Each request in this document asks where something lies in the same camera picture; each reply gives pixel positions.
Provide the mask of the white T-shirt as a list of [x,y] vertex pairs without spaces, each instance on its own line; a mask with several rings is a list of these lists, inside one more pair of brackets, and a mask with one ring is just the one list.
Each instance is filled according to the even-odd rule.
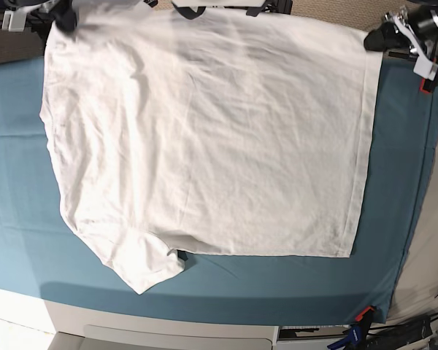
[[143,293],[180,251],[347,258],[383,56],[291,15],[81,9],[52,27],[40,117],[61,216]]

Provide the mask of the orange black clamp top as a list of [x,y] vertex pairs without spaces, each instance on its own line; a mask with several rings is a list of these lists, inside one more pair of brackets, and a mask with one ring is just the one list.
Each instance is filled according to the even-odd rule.
[[437,65],[437,70],[433,79],[421,80],[420,91],[423,93],[431,94],[434,92],[436,86],[438,85],[438,56],[434,59],[434,63]]

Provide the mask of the teal table cloth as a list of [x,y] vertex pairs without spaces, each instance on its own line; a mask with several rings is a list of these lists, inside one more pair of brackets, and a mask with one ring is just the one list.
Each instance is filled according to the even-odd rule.
[[64,224],[39,118],[43,61],[0,65],[0,289],[100,311],[187,322],[347,324],[387,317],[438,142],[438,85],[386,59],[364,204],[347,259],[184,253],[178,276],[135,293]]

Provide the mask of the orange blue clamp bottom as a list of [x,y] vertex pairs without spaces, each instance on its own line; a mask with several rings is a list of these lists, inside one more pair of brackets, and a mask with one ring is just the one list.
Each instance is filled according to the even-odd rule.
[[367,306],[356,318],[345,337],[339,341],[327,345],[329,350],[352,349],[359,350],[366,348],[366,338],[376,314],[374,306]]

